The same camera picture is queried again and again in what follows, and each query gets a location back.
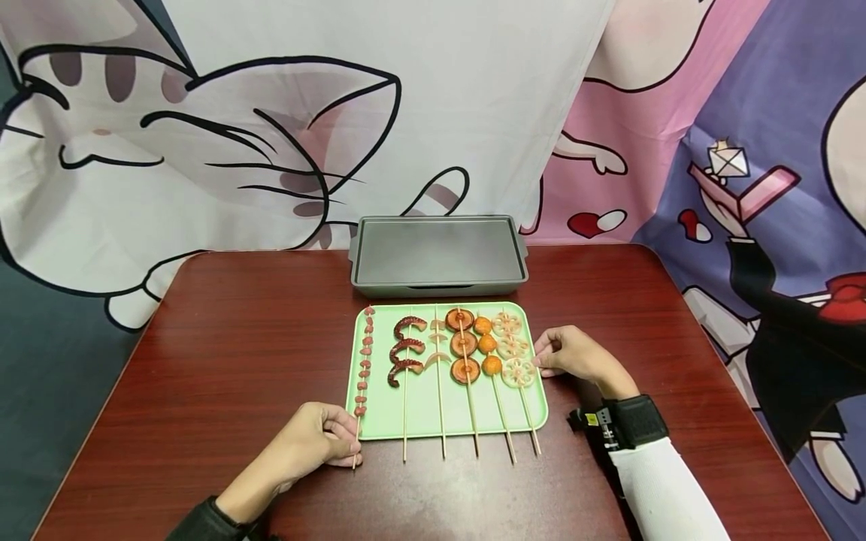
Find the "plastic tray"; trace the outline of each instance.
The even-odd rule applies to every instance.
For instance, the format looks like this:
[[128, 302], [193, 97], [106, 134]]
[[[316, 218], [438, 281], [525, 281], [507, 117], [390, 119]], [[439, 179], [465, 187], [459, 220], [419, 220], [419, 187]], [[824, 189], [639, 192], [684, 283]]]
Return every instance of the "plastic tray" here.
[[[493, 319], [496, 313], [505, 312], [516, 315], [523, 320], [523, 329], [520, 337], [532, 343], [532, 335], [529, 331], [527, 315], [523, 309], [511, 302], [478, 302], [460, 304], [461, 308], [471, 311], [476, 317], [478, 315]], [[394, 325], [403, 317], [408, 315], [418, 316], [428, 321], [434, 318], [434, 313], [439, 319], [444, 319], [445, 314], [457, 305], [450, 304], [422, 304], [422, 305], [389, 305], [374, 306], [376, 313], [373, 317], [373, 344], [372, 355], [370, 355], [370, 376], [366, 379], [368, 388], [366, 414], [361, 418], [362, 430], [361, 440], [390, 440], [403, 438], [404, 411], [406, 412], [406, 436], [409, 438], [424, 438], [439, 436], [443, 432], [443, 425], [439, 417], [439, 394], [437, 388], [436, 374], [438, 371], [439, 383], [442, 385], [442, 404], [444, 432], [450, 435], [472, 435], [472, 421], [469, 416], [469, 398], [466, 386], [460, 385], [451, 379], [450, 364], [436, 363], [430, 366], [420, 375], [409, 370], [400, 372], [396, 379], [400, 382], [397, 389], [388, 385], [387, 376], [393, 366], [388, 354], [391, 347], [397, 342], [394, 338]], [[364, 356], [360, 354], [361, 340], [364, 337], [366, 316], [363, 311], [359, 313], [355, 321], [355, 336], [352, 341], [352, 364], [350, 366], [349, 387], [346, 393], [346, 409], [353, 412], [356, 406], [355, 396], [360, 394], [357, 383], [360, 381], [360, 362]], [[418, 338], [426, 345], [424, 353], [417, 354], [409, 351], [409, 358], [427, 361], [431, 353], [435, 352], [435, 345], [428, 336], [432, 333], [430, 328], [424, 332], [412, 327], [404, 330], [407, 338]], [[450, 338], [450, 331], [442, 331]], [[449, 343], [442, 342], [439, 351], [445, 352], [452, 359], [455, 356], [450, 352]], [[400, 352], [400, 358], [405, 358], [406, 351]], [[534, 356], [533, 348], [530, 346], [527, 358]], [[479, 363], [484, 355], [476, 351], [472, 356]], [[530, 430], [527, 414], [520, 399], [520, 390], [513, 389], [504, 384], [499, 376], [496, 376], [496, 387], [505, 412], [508, 429], [512, 432], [527, 432]], [[479, 434], [502, 434], [505, 428], [496, 406], [493, 378], [481, 375], [472, 383], [472, 402], [475, 406], [475, 423]], [[533, 420], [534, 427], [540, 428], [547, 421], [547, 398], [541, 377], [536, 375], [531, 385], [524, 388], [529, 415]]]

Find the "cartoon cat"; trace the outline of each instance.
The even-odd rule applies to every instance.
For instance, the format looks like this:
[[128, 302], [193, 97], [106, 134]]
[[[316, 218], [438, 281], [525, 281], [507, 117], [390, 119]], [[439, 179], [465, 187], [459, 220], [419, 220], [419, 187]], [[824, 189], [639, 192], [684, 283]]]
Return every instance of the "cartoon cat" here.
[[371, 209], [450, 214], [466, 195], [451, 167], [383, 212], [359, 178], [397, 116], [393, 74], [285, 56], [201, 75], [132, 0], [92, 6], [98, 22], [43, 3], [54, 25], [4, 7], [19, 81], [0, 116], [0, 254], [105, 298], [121, 327], [144, 325], [191, 254], [344, 247]]

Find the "metal tray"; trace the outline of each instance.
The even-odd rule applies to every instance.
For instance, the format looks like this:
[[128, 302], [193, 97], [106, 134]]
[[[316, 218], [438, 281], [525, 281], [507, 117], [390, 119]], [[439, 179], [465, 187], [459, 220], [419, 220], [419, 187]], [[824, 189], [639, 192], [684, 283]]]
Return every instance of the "metal tray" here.
[[349, 247], [365, 297], [505, 295], [529, 279], [511, 216], [365, 216]]

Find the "black strap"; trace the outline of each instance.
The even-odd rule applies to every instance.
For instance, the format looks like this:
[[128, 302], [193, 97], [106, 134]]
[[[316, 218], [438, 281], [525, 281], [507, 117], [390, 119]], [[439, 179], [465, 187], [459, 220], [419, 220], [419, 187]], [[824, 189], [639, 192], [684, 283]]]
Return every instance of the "black strap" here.
[[633, 449], [668, 436], [668, 425], [649, 395], [625, 400], [604, 400], [611, 412], [612, 429], [620, 448]]

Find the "skewer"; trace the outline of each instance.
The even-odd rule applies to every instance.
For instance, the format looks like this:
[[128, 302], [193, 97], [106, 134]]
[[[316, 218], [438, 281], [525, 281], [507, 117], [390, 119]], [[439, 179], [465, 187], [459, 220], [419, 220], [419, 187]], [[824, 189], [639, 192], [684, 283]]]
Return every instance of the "skewer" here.
[[[433, 305], [433, 320], [439, 320], [439, 305]], [[439, 354], [439, 340], [436, 340], [436, 354]], [[442, 429], [442, 460], [445, 460], [445, 413], [442, 407], [442, 374], [439, 373], [439, 363], [436, 362], [436, 389], [439, 391], [439, 428]]]
[[[409, 325], [409, 330], [406, 331], [406, 337], [412, 338], [412, 325]], [[406, 350], [406, 359], [409, 360], [409, 350]], [[406, 463], [406, 388], [409, 387], [409, 371], [403, 370], [403, 463]]]
[[529, 423], [529, 428], [533, 431], [533, 447], [535, 448], [535, 455], [541, 456], [541, 445], [539, 445], [539, 437], [535, 434], [535, 423], [533, 422], [533, 417], [529, 413], [529, 406], [527, 406], [527, 395], [523, 392], [523, 388], [520, 387], [520, 400], [523, 402], [523, 411], [527, 413], [527, 422]]
[[[358, 430], [355, 432], [355, 443], [358, 443], [358, 437], [361, 435], [361, 418], [356, 416], [355, 419], [358, 419]], [[358, 465], [358, 455], [352, 455], [352, 471], [355, 471], [355, 467]]]
[[[361, 390], [361, 396], [367, 396], [366, 390]], [[361, 436], [361, 418], [359, 416], [355, 416], [355, 419], [358, 421], [358, 429], [355, 430], [355, 443], [358, 443], [358, 438]], [[352, 471], [355, 471], [355, 468], [358, 466], [358, 455], [352, 455]]]
[[[457, 307], [457, 313], [461, 314], [460, 307]], [[463, 325], [460, 325], [460, 347], [463, 349], [463, 368], [466, 370], [466, 396], [469, 398], [469, 418], [472, 420], [472, 432], [475, 438], [475, 456], [481, 457], [481, 447], [478, 445], [478, 427], [475, 425], [475, 405], [472, 403], [472, 378], [469, 377], [469, 358], [466, 355], [466, 344], [463, 334]]]
[[495, 375], [490, 378], [493, 382], [493, 394], [496, 395], [496, 406], [499, 407], [499, 417], [502, 419], [502, 427], [505, 428], [505, 441], [508, 444], [508, 454], [511, 455], [511, 463], [517, 464], [517, 457], [514, 455], [514, 444], [511, 442], [511, 431], [508, 430], [508, 423], [505, 422], [505, 410], [502, 409], [502, 400], [499, 398], [499, 387], [496, 386]]

